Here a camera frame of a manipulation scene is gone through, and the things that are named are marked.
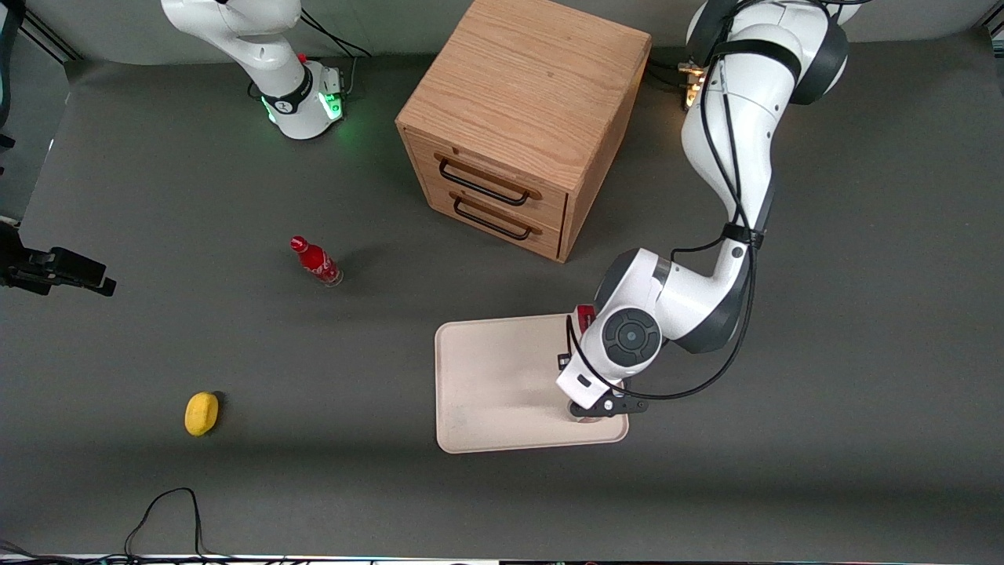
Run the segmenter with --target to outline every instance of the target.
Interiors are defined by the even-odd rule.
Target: wooden box
[[[564,262],[651,44],[547,0],[475,0],[397,118],[429,205]]]

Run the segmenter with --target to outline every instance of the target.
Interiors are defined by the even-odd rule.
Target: bottle cap
[[[307,250],[307,247],[309,247],[310,244],[307,243],[306,239],[300,237],[299,235],[296,235],[289,240],[289,246],[297,253],[302,253],[303,251]]]

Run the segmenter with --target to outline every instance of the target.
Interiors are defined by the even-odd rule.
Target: gray table surface
[[[648,83],[567,264],[434,212],[393,122],[429,60],[361,61],[346,119],[301,143],[236,65],[74,70],[23,234],[119,287],[0,293],[4,537],[113,551],[184,485],[227,553],[1004,561],[1004,103],[985,33],[855,44],[829,96],[788,109],[727,378],[619,444],[472,456],[436,445],[440,325],[568,311],[617,253],[703,242],[724,214],[677,96]],[[296,233],[342,286],[300,269]],[[636,384],[721,361],[668,350]],[[197,441],[182,413],[204,389],[229,403]],[[191,531],[167,500],[137,549],[190,551]]]

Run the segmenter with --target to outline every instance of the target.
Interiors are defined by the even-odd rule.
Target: beige tray
[[[436,332],[436,440],[448,454],[610,444],[628,416],[579,422],[554,384],[565,315],[451,322]]]

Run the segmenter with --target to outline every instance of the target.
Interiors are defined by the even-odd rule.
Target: coca-cola bottle
[[[303,268],[313,273],[318,280],[323,282],[325,287],[334,287],[338,282],[341,282],[341,269],[334,264],[324,249],[308,243],[299,235],[289,240],[289,246],[296,251]]]

